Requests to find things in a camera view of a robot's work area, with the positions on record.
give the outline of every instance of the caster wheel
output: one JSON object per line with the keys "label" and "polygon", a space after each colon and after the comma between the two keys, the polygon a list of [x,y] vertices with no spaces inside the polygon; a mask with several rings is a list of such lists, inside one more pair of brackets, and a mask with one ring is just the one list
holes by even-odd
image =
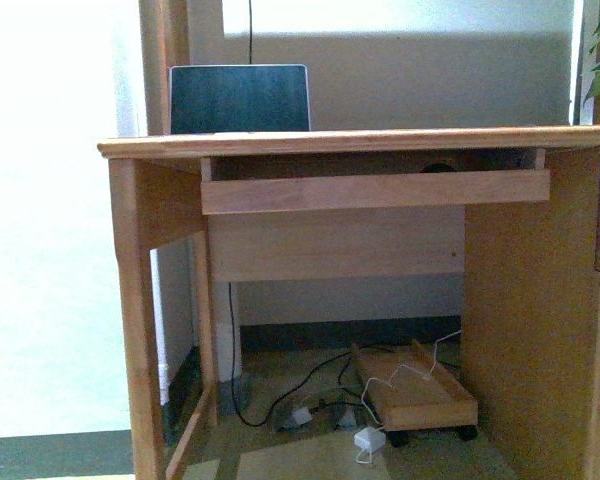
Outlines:
{"label": "caster wheel", "polygon": [[475,425],[462,425],[461,427],[456,427],[456,433],[460,437],[460,440],[468,442],[478,436],[478,429]]}
{"label": "caster wheel", "polygon": [[404,447],[409,443],[409,432],[406,430],[387,432],[387,440],[389,440],[389,443],[394,448]]}

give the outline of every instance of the white wall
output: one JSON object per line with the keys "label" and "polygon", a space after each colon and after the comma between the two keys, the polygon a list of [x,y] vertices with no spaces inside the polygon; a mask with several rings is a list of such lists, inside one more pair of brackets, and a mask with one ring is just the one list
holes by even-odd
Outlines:
{"label": "white wall", "polygon": [[[248,2],[222,4],[189,2],[193,63],[248,61]],[[307,66],[314,130],[567,124],[572,10],[569,0],[253,0],[253,58]],[[445,300],[432,302],[423,285]],[[244,324],[453,315],[462,279],[239,292]]]}
{"label": "white wall", "polygon": [[117,135],[112,38],[138,31],[135,12],[132,0],[0,2],[0,437],[129,428],[96,143]]}

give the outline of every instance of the baseboard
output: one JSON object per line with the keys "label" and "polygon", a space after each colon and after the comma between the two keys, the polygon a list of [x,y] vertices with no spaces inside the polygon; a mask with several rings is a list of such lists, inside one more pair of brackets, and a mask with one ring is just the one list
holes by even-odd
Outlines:
{"label": "baseboard", "polygon": [[169,401],[162,405],[162,426],[167,444],[179,438],[183,413],[192,410],[191,406],[195,407],[201,394],[200,348],[194,346],[169,385]]}
{"label": "baseboard", "polygon": [[0,438],[0,480],[132,473],[130,430]]}
{"label": "baseboard", "polygon": [[243,412],[251,402],[251,375],[242,372],[242,375],[233,380],[233,392],[231,391],[231,380],[218,384],[218,407],[220,415],[232,415],[235,413],[233,395],[236,397],[238,410]]}
{"label": "baseboard", "polygon": [[240,327],[243,353],[346,348],[361,345],[420,343],[460,329],[460,316],[394,318],[348,322],[284,323]]}

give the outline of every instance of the bright window light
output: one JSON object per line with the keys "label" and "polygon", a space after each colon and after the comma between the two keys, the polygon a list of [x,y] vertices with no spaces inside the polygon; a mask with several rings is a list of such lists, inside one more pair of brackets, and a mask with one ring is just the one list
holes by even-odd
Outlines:
{"label": "bright window light", "polygon": [[[249,30],[249,0],[222,0],[224,33]],[[564,0],[252,0],[254,33],[491,33],[564,31],[571,9]]]}

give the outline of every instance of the black cable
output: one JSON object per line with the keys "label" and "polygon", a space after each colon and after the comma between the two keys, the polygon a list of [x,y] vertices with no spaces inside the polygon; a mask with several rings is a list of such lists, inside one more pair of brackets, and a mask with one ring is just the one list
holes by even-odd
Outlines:
{"label": "black cable", "polygon": [[347,363],[344,364],[344,367],[342,367],[342,370],[340,370],[340,374],[338,375],[338,386],[345,392],[347,392],[349,395],[354,396],[356,398],[360,398],[360,395],[358,395],[356,392],[353,392],[351,390],[349,390],[347,387],[345,387],[342,384],[342,377],[344,376],[344,372],[347,371],[347,368],[349,368],[349,365],[351,365],[351,360],[353,359],[352,355],[349,355],[349,358],[347,359]]}
{"label": "black cable", "polygon": [[244,423],[248,427],[261,427],[261,426],[263,426],[265,423],[267,423],[267,421],[271,417],[271,414],[275,410],[276,406],[282,400],[284,400],[285,398],[287,398],[289,395],[291,395],[292,393],[294,393],[294,392],[298,391],[299,389],[301,389],[309,381],[309,379],[313,376],[314,373],[316,373],[318,370],[320,370],[325,365],[327,365],[327,364],[329,364],[331,362],[334,362],[335,360],[338,360],[339,358],[342,358],[342,357],[345,357],[347,355],[350,355],[350,352],[341,353],[340,355],[337,355],[337,356],[335,356],[333,358],[325,360],[324,362],[322,362],[318,366],[314,367],[313,370],[311,370],[309,372],[309,374],[305,377],[305,379],[300,384],[298,384],[297,386],[293,387],[291,390],[289,390],[284,395],[278,397],[271,404],[271,407],[269,407],[269,411],[267,412],[266,416],[264,417],[264,420],[262,420],[260,423],[251,423],[246,418],[244,418],[244,416],[242,415],[242,412],[238,408],[238,401],[236,400],[235,379],[234,379],[234,377],[235,377],[235,368],[236,368],[236,326],[235,326],[236,325],[236,321],[235,321],[235,315],[233,313],[233,298],[232,298],[231,283],[229,283],[229,312],[231,314],[231,338],[233,339],[233,348],[232,348],[232,354],[231,354],[231,399],[233,401],[233,409],[238,414],[238,417],[240,418],[240,420],[242,421],[242,423]]}
{"label": "black cable", "polygon": [[316,413],[316,412],[319,412],[320,410],[322,410],[322,409],[324,409],[326,407],[331,407],[333,405],[346,405],[346,406],[350,406],[350,407],[364,408],[364,405],[362,405],[361,403],[351,403],[351,402],[345,402],[345,401],[337,401],[337,402],[321,403],[317,407],[311,408],[309,410],[309,412],[310,413]]}
{"label": "black cable", "polygon": [[[364,348],[374,348],[376,350],[381,350],[383,352],[395,353],[395,350],[391,350],[389,348],[380,347],[380,346],[376,346],[376,345],[365,345],[365,346],[360,347],[361,350]],[[342,377],[344,376],[344,373],[347,371],[347,368],[349,368],[349,366],[351,365],[351,360],[353,360],[353,355],[349,357],[349,359],[347,360],[347,363],[345,363],[344,367],[342,367],[342,370],[340,370],[340,374],[338,375],[338,386],[343,391],[347,392],[349,395],[354,396],[356,398],[361,398],[361,396],[358,395],[356,392],[351,391],[350,389],[348,389],[347,387],[345,387],[342,384]]]}
{"label": "black cable", "polygon": [[249,0],[249,65],[253,65],[253,6]]}

